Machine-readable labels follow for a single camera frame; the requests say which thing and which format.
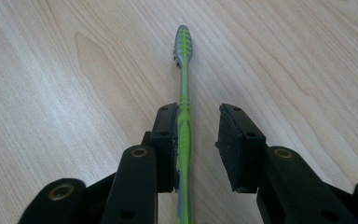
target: green toothbrush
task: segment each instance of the green toothbrush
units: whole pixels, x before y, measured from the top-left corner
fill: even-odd
[[[190,129],[190,95],[188,92],[188,63],[192,55],[191,36],[187,27],[179,26],[175,38],[175,59],[181,68],[181,94],[177,112],[178,157],[176,168],[179,170],[179,205],[178,224],[192,223],[190,194],[189,194],[189,167],[191,154]]]

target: mounting hole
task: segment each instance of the mounting hole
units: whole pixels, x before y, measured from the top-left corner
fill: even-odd
[[[255,137],[255,133],[247,133],[246,134],[248,137]]]
[[[71,183],[61,184],[48,193],[48,197],[52,201],[59,201],[69,197],[75,190],[75,187]]]
[[[321,215],[324,219],[326,219],[330,222],[339,222],[338,216],[330,211],[322,210]]]
[[[133,219],[136,216],[136,212],[133,209],[124,209],[123,211],[121,211],[120,213],[120,217],[121,219],[125,219],[125,220],[129,220],[129,219]]]
[[[284,158],[284,159],[291,159],[293,158],[293,154],[286,150],[286,149],[282,149],[282,148],[278,148],[274,150],[274,154],[278,157]]]
[[[143,157],[146,154],[147,154],[147,150],[142,147],[136,148],[133,151],[131,151],[131,155],[133,157]]]

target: tabletop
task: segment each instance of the tabletop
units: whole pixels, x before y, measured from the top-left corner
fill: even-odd
[[[262,223],[255,196],[231,191],[214,146],[222,103],[353,191],[358,1],[0,0],[0,223],[18,222],[54,180],[89,186],[116,171],[158,108],[179,99],[181,24],[193,40],[197,223]],[[176,214],[177,194],[159,195],[159,223]]]

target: toothbrush handle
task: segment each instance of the toothbrush handle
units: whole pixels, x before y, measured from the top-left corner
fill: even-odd
[[[179,162],[179,207],[178,224],[191,224],[189,166],[191,154],[190,99],[180,97],[178,125],[178,162]]]

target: wooden table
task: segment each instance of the wooden table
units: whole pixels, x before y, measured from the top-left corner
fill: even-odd
[[[346,191],[358,182],[358,1],[0,0],[0,223],[62,177],[89,186],[177,102],[176,29],[192,34],[193,213],[261,223],[214,147],[222,103],[269,145],[296,150]],[[159,196],[159,223],[177,195]]]

